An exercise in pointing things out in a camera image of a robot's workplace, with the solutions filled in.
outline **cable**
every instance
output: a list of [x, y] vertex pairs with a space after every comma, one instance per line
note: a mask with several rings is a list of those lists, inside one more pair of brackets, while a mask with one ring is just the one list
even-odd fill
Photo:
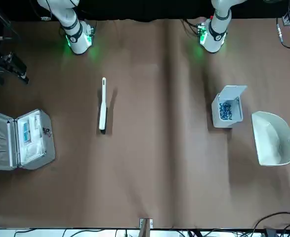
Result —
[[31, 232], [31, 231], [34, 231], [34, 230], [37, 230], [37, 229], [29, 229], [27, 231], [17, 231], [17, 232], [14, 233], [13, 237], [16, 237], [16, 234], [18, 234], [18, 233], [27, 233], [27, 232]]
[[48, 5], [49, 11], [50, 11], [50, 19], [52, 19], [52, 13], [51, 13], [51, 9], [50, 9], [50, 5], [49, 5], [49, 3], [48, 3], [48, 0], [46, 0], [46, 3], [47, 3], [47, 5]]
[[290, 49], [290, 46], [287, 46], [283, 43], [283, 37], [282, 37], [282, 32], [281, 32], [281, 28], [279, 26], [279, 22], [278, 22], [278, 18], [276, 18], [276, 24], [277, 24], [277, 32], [278, 32], [278, 36], [279, 36], [279, 40], [281, 42], [281, 44], [285, 47], [285, 48], [288, 48]]
[[49, 3], [48, 3], [48, 0], [46, 0], [46, 3], [47, 3], [48, 8], [49, 8], [50, 17], [49, 17], [49, 16], [40, 16], [40, 15], [38, 14], [38, 12], [36, 11], [36, 9], [35, 9], [35, 7], [34, 7], [34, 5], [33, 5], [33, 3], [32, 3], [32, 0], [29, 0], [29, 2], [30, 2], [31, 8], [32, 8], [33, 12], [35, 13], [35, 15], [36, 15], [38, 18], [40, 18], [42, 21], [50, 21], [50, 20], [52, 19], [52, 13], [51, 13], [51, 9], [50, 9], [50, 5], [49, 5]]
[[72, 0], [69, 0], [69, 1], [72, 3], [72, 5], [73, 5], [74, 7], [77, 7], [77, 5], [75, 5], [74, 2], [73, 2]]
[[219, 232], [228, 232], [228, 233], [233, 233], [233, 234], [236, 234], [236, 233], [242, 233], [242, 235], [241, 236], [239, 236], [239, 237], [244, 237], [244, 236], [248, 236], [247, 234], [248, 233], [246, 233], [246, 232], [237, 232], [237, 231], [229, 231], [229, 230], [224, 230], [224, 229], [212, 229], [210, 232], [208, 232], [206, 235], [204, 235], [203, 237], [206, 237], [206, 236], [208, 236], [209, 234], [211, 234], [212, 232], [214, 232], [214, 231], [219, 231]]
[[272, 217], [272, 216], [277, 216], [277, 215], [282, 215], [282, 214], [290, 215], [290, 212], [288, 212], [288, 211], [281, 211], [281, 212], [276, 212], [276, 213], [273, 213], [273, 214], [267, 215], [267, 216], [265, 216], [265, 217], [262, 217], [262, 218], [261, 218], [260, 220], [258, 220], [257, 223], [255, 224], [255, 226], [254, 226], [254, 228], [253, 228], [253, 231], [252, 231], [250, 237], [253, 236], [253, 234], [254, 234], [256, 228], [258, 227], [258, 225], [260, 224], [261, 221], [263, 221], [263, 220], [265, 220], [265, 219], [268, 219], [268, 218], [270, 218], [270, 217]]
[[180, 231], [177, 231], [179, 234], [182, 235], [182, 237], [185, 237], [185, 235], [183, 233], [181, 233]]
[[287, 231], [287, 228], [288, 228], [288, 227], [290, 227], [290, 224], [288, 224], [287, 226], [284, 227], [284, 229], [283, 229], [283, 233], [281, 234], [281, 237], [284, 236], [284, 234], [285, 234], [285, 232]]
[[192, 26], [194, 28], [197, 28], [197, 25], [192, 24], [191, 22], [188, 21], [188, 19], [183, 19], [183, 21], [185, 21], [189, 26]]
[[64, 236], [65, 236], [65, 233], [66, 233], [66, 231], [67, 231], [67, 229], [65, 229], [64, 233], [62, 234], [62, 237], [64, 237]]
[[29, 2], [30, 2], [30, 5], [31, 5], [31, 8], [33, 9], [33, 12], [35, 13], [35, 15], [38, 17], [38, 18], [41, 18], [41, 16], [37, 13], [37, 11], [35, 10], [35, 7], [34, 7], [34, 5], [33, 5], [33, 3], [32, 3], [32, 0], [29, 0]]
[[76, 233], [74, 233], [73, 235], [71, 235], [70, 237], [73, 237], [73, 236], [76, 236], [77, 234], [79, 233], [82, 233], [82, 232], [101, 232], [101, 231], [104, 231], [105, 229], [101, 229], [101, 230], [98, 230], [98, 231], [93, 231], [93, 230], [83, 230], [83, 231], [78, 231]]

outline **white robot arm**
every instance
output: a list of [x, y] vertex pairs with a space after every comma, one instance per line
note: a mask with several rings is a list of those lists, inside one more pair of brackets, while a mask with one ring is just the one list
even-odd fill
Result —
[[202, 23], [205, 29], [200, 37], [200, 44], [211, 53], [217, 52], [224, 43], [227, 27], [232, 19], [230, 8], [246, 0], [212, 0], [215, 13], [212, 19]]
[[79, 21], [74, 5], [79, 0], [37, 0], [40, 6], [45, 8], [59, 20], [65, 30], [70, 48], [75, 54], [83, 54], [92, 45], [94, 29], [84, 21]]

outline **black cable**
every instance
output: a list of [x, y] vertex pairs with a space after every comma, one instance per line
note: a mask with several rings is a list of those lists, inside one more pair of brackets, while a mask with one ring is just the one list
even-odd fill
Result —
[[49, 11], [50, 11], [50, 19], [52, 19], [52, 13], [51, 13], [51, 9], [50, 9], [50, 5], [49, 5], [49, 3], [48, 3], [48, 0], [46, 0], [46, 3], [47, 3], [47, 5], [48, 5]]
[[189, 26], [192, 26], [194, 28], [197, 28], [197, 25], [192, 24], [191, 22], [188, 21], [188, 19], [183, 19]]
[[72, 3], [72, 5], [73, 5], [74, 7], [77, 7], [77, 5], [75, 5], [74, 2], [73, 2], [72, 0], [69, 0], [69, 1]]
[[186, 35], [188, 36], [188, 37], [196, 37], [197, 36], [197, 33], [196, 32], [194, 32], [194, 33], [192, 33], [192, 32], [190, 32], [190, 31], [188, 31], [188, 29], [185, 27], [185, 24], [184, 24], [184, 21], [183, 20], [180, 20], [181, 21], [181, 23], [182, 23], [182, 25], [183, 25], [183, 28], [184, 28], [184, 31], [185, 31], [185, 33], [186, 33]]
[[[279, 23], [278, 20], [279, 20], [279, 18], [276, 18], [277, 30], [280, 29], [280, 27], [279, 27], [279, 25], [278, 25], [278, 23]], [[278, 36], [279, 36], [279, 40], [280, 40], [281, 44], [282, 44], [285, 48], [290, 49], [290, 46], [287, 46], [287, 45], [285, 45], [285, 44], [283, 43], [283, 39], [281, 39], [280, 35], [278, 35]]]
[[283, 232], [281, 234], [281, 237], [284, 236], [285, 232], [287, 231], [288, 227], [290, 227], [290, 224], [288, 224], [287, 226], [284, 227]]
[[37, 230], [37, 229], [30, 229], [30, 230], [27, 230], [27, 231], [17, 231], [17, 232], [14, 233], [13, 237], [16, 237], [16, 234], [18, 234], [18, 233], [27, 233], [27, 232], [31, 232], [31, 231], [34, 231], [34, 230]]
[[[187, 34], [189, 34], [191, 36], [194, 36], [194, 37], [198, 37], [199, 36], [198, 31], [197, 30], [195, 31], [194, 28], [192, 26], [190, 26], [186, 21], [181, 20], [181, 22], [182, 22], [183, 28], [184, 28], [184, 30], [185, 30], [185, 32]], [[191, 32], [188, 31], [188, 29], [186, 28], [184, 22], [188, 25], [188, 27], [190, 28]]]
[[73, 236], [76, 236], [77, 234], [79, 233], [82, 233], [82, 232], [101, 232], [101, 231], [104, 231], [105, 229], [101, 229], [101, 230], [98, 230], [98, 231], [93, 231], [93, 230], [83, 230], [83, 231], [78, 231], [76, 233], [74, 233], [73, 235], [71, 235], [70, 237], [73, 237]]
[[62, 237], [64, 237], [64, 236], [65, 236], [65, 233], [66, 233], [66, 231], [67, 231], [67, 229], [65, 229], [64, 233], [62, 234]]
[[182, 235], [182, 237], [185, 237], [185, 235], [183, 233], [181, 233], [180, 231], [177, 231], [179, 234]]
[[38, 18], [41, 19], [41, 16], [40, 16], [40, 15], [38, 14], [38, 12], [35, 10], [35, 7], [34, 7], [34, 5], [33, 5], [33, 3], [32, 3], [32, 0], [29, 0], [29, 2], [30, 2], [31, 8], [33, 9], [33, 12], [35, 13], [35, 15], [36, 15]]
[[273, 213], [273, 214], [270, 214], [270, 215], [267, 215], [265, 217], [262, 217], [260, 220], [257, 221], [257, 223], [255, 224], [254, 228], [253, 228], [253, 232], [251, 233], [250, 237], [253, 236], [256, 228], [258, 227], [258, 225], [260, 224], [261, 221], [265, 220], [265, 219], [268, 219], [272, 216], [277, 216], [277, 215], [283, 215], [283, 214], [286, 214], [286, 215], [290, 215], [290, 212], [288, 211], [280, 211], [280, 212], [276, 212], [276, 213]]
[[[224, 230], [224, 229], [212, 229], [210, 232], [208, 232], [206, 235], [204, 235], [203, 237], [206, 237], [206, 236], [208, 236], [209, 234], [211, 234], [212, 232], [214, 232], [214, 231], [218, 231], [218, 232], [228, 232], [228, 233], [233, 233], [233, 234], [236, 234], [236, 233], [238, 233], [237, 231], [229, 231], [229, 230]], [[240, 233], [242, 233], [242, 235], [241, 236], [239, 236], [239, 237], [247, 237], [248, 236], [248, 234], [249, 233], [246, 233], [246, 232], [240, 232]]]
[[[31, 5], [31, 8], [32, 8], [33, 12], [35, 13], [35, 15], [36, 15], [38, 18], [40, 18], [40, 19], [42, 20], [43, 18], [48, 18], [48, 17], [49, 17], [49, 16], [40, 16], [40, 15], [38, 14], [38, 12], [36, 11], [36, 9], [35, 9], [35, 7], [34, 7], [34, 5], [33, 5], [33, 3], [32, 3], [32, 0], [29, 0], [29, 2], [30, 2], [30, 5]], [[52, 13], [51, 13], [51, 9], [50, 9], [50, 5], [49, 5], [49, 3], [48, 3], [48, 0], [46, 0], [46, 3], [47, 3], [48, 8], [49, 8], [50, 19], [52, 19]]]

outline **small box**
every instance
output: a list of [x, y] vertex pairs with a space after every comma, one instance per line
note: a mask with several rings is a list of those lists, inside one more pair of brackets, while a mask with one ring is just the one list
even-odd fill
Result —
[[0, 114], [0, 170], [37, 169], [54, 159], [47, 114], [34, 110], [16, 119]]
[[230, 128], [234, 123], [243, 121], [241, 94], [246, 85], [227, 85], [218, 93], [212, 103], [214, 127]]

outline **silver suitcase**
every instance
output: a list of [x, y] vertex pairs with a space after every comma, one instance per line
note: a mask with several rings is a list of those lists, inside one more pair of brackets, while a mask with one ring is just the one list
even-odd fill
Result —
[[34, 110], [17, 119], [0, 114], [0, 170], [37, 169], [54, 159], [47, 114]]

